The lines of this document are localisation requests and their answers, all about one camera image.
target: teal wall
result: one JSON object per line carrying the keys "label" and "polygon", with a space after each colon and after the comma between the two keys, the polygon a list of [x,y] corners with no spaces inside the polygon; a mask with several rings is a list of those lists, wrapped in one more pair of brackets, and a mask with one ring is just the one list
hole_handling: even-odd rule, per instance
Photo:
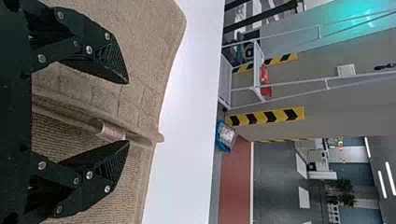
{"label": "teal wall", "polygon": [[354,186],[375,186],[370,163],[330,163],[329,168],[337,172],[338,179],[350,179]]}
{"label": "teal wall", "polygon": [[340,219],[343,224],[382,224],[378,209],[340,207]]}

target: beige carpet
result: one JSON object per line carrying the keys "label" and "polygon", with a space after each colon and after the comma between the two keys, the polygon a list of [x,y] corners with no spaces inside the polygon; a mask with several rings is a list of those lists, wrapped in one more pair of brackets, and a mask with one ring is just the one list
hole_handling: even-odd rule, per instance
{"label": "beige carpet", "polygon": [[[32,136],[34,151],[56,162],[106,144],[80,128],[37,114],[33,115]],[[44,223],[141,223],[152,155],[152,150],[131,148],[113,193],[86,212]]]}
{"label": "beige carpet", "polygon": [[[163,96],[186,20],[173,0],[42,0],[71,7],[107,28],[119,40],[130,85],[116,85],[59,63],[33,75],[34,111],[86,122],[104,119],[127,132],[161,142]],[[106,144],[57,116],[33,115],[33,149],[54,161]],[[45,223],[141,223],[154,150],[132,148],[115,191],[87,212]]]}
{"label": "beige carpet", "polygon": [[117,85],[54,63],[33,76],[33,94],[56,103],[42,105],[34,98],[34,104],[83,122],[87,117],[105,119],[127,132],[163,141],[158,119],[186,27],[177,4],[173,0],[42,2],[73,8],[108,29],[119,41],[131,83]]}

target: potted plant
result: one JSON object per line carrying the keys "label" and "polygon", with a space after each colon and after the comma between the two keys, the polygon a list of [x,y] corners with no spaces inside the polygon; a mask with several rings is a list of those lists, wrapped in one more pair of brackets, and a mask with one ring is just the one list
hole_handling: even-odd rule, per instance
{"label": "potted plant", "polygon": [[352,181],[350,179],[337,179],[337,180],[332,180],[330,182],[330,186],[334,188],[340,189],[340,191],[343,192],[352,192],[353,186],[352,186]]}
{"label": "potted plant", "polygon": [[353,208],[357,202],[355,195],[349,193],[343,193],[338,196],[338,202],[343,203],[344,206]]}

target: white railing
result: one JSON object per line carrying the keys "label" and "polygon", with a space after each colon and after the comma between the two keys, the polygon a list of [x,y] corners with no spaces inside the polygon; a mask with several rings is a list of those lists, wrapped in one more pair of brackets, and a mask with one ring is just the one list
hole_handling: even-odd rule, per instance
{"label": "white railing", "polygon": [[[303,96],[303,95],[307,95],[307,94],[313,94],[313,93],[318,93],[318,92],[322,92],[322,91],[329,91],[329,90],[335,90],[335,89],[340,89],[340,88],[345,88],[345,87],[352,87],[352,86],[357,86],[357,85],[361,85],[361,84],[366,84],[366,83],[372,83],[372,82],[377,82],[377,81],[382,81],[382,80],[387,80],[387,79],[391,79],[396,77],[396,71],[388,71],[388,72],[374,72],[374,73],[367,73],[367,74],[359,74],[359,75],[355,75],[355,76],[351,76],[351,77],[322,77],[322,78],[314,78],[314,79],[308,79],[308,80],[298,80],[298,81],[291,81],[291,82],[283,82],[283,83],[275,83],[275,84],[267,84],[267,85],[261,85],[261,67],[262,67],[262,63],[264,61],[265,58],[272,58],[269,56],[265,56],[262,52],[262,48],[260,47],[258,41],[260,40],[264,40],[266,38],[271,38],[271,37],[277,37],[277,36],[281,36],[281,35],[290,35],[290,34],[294,34],[297,32],[301,32],[301,31],[306,31],[309,29],[317,29],[317,40],[324,38],[324,37],[328,37],[331,35],[335,35],[335,34],[339,34],[341,32],[350,30],[352,28],[355,28],[357,26],[361,26],[363,24],[369,23],[369,22],[373,22],[382,18],[385,18],[387,16],[390,16],[392,14],[396,13],[396,8],[392,8],[392,9],[387,9],[387,10],[382,10],[382,11],[378,11],[375,13],[370,13],[370,14],[365,14],[362,16],[356,16],[356,17],[352,17],[352,18],[348,18],[348,19],[343,19],[340,21],[334,21],[334,22],[329,22],[329,23],[325,23],[325,24],[318,24],[315,26],[309,26],[309,27],[305,27],[305,28],[301,28],[301,29],[297,29],[297,30],[292,30],[292,31],[287,31],[287,32],[283,32],[280,34],[276,34],[276,35],[266,35],[266,36],[262,36],[259,38],[254,38],[254,39],[250,39],[250,40],[246,40],[246,41],[241,41],[238,43],[233,43],[233,44],[229,44],[229,45],[225,45],[222,48],[223,49],[227,49],[227,48],[231,48],[231,47],[236,47],[238,45],[244,45],[246,43],[253,43],[254,45],[254,58],[253,58],[253,62],[250,63],[254,63],[254,71],[253,71],[253,85],[252,86],[247,86],[247,87],[243,87],[243,88],[235,88],[232,89],[232,76],[233,76],[233,69],[235,69],[236,67],[240,67],[241,65],[238,65],[236,67],[232,67],[232,65],[227,61],[227,59],[224,56],[221,56],[221,68],[220,69],[220,87],[219,87],[219,101],[228,109],[237,109],[237,108],[242,108],[242,107],[246,107],[246,106],[251,106],[251,105],[260,105],[260,104],[265,104],[268,102],[273,102],[273,101],[279,101],[279,100],[285,100],[285,99],[289,99],[292,97],[298,97],[298,96]],[[323,35],[322,34],[322,29],[323,27],[329,26],[329,25],[334,25],[340,22],[344,22],[344,21],[352,21],[352,20],[357,20],[357,19],[361,19],[361,18],[367,18],[367,17],[372,17],[374,15],[381,15],[379,17],[370,19],[370,20],[366,20],[363,21],[361,23],[355,24],[353,26],[349,26],[347,28],[341,29],[339,31],[335,31],[331,34],[327,34],[327,35]],[[340,84],[340,85],[329,85],[329,81],[331,80],[338,80],[338,79],[358,79],[358,78],[362,78],[362,77],[373,77],[370,80],[357,80],[354,81],[352,83],[348,83],[348,84]],[[291,85],[298,85],[298,84],[308,84],[308,83],[321,83],[324,84],[324,88],[318,88],[316,90],[312,90],[312,91],[305,91],[305,92],[300,92],[300,93],[296,93],[296,94],[291,94],[291,95],[286,95],[286,96],[281,96],[281,97],[277,97],[277,98],[269,98],[269,97],[264,97],[261,95],[261,88],[266,88],[266,87],[285,87],[285,86],[291,86]],[[233,106],[232,104],[232,92],[235,91],[246,91],[246,90],[250,90],[250,91],[254,91],[255,94],[257,95],[258,102],[257,103],[253,103],[253,104],[247,104],[247,105],[238,105],[238,106]]]}

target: metal screw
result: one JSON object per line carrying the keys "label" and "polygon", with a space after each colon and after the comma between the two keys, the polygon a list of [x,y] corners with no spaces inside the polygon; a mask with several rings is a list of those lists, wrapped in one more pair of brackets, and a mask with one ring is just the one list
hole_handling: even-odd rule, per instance
{"label": "metal screw", "polygon": [[64,14],[62,13],[62,11],[58,11],[58,17],[60,20],[64,19]]}
{"label": "metal screw", "polygon": [[107,186],[105,187],[105,193],[109,193],[110,190],[111,190],[111,187],[110,187],[109,185],[107,185]]}
{"label": "metal screw", "polygon": [[76,178],[73,180],[73,184],[75,184],[75,185],[78,185],[78,184],[79,184],[79,177],[76,177]]}
{"label": "metal screw", "polygon": [[41,161],[38,163],[38,170],[44,170],[47,168],[47,163],[44,161]]}
{"label": "metal screw", "polygon": [[88,54],[93,54],[93,49],[92,49],[91,46],[87,46],[87,47],[85,48],[85,50],[87,50],[87,53],[88,53]]}
{"label": "metal screw", "polygon": [[47,62],[47,58],[46,58],[46,56],[44,54],[39,54],[39,55],[37,55],[37,57],[38,57],[38,61],[40,63],[46,63]]}
{"label": "metal screw", "polygon": [[85,177],[86,177],[87,179],[92,179],[92,178],[93,178],[93,172],[92,172],[92,171],[87,172],[87,174],[85,175]]}
{"label": "metal screw", "polygon": [[62,213],[62,211],[64,210],[64,207],[63,206],[58,206],[57,208],[56,208],[56,214],[61,214]]}
{"label": "metal screw", "polygon": [[105,33],[105,39],[106,40],[110,40],[110,34],[109,33]]}

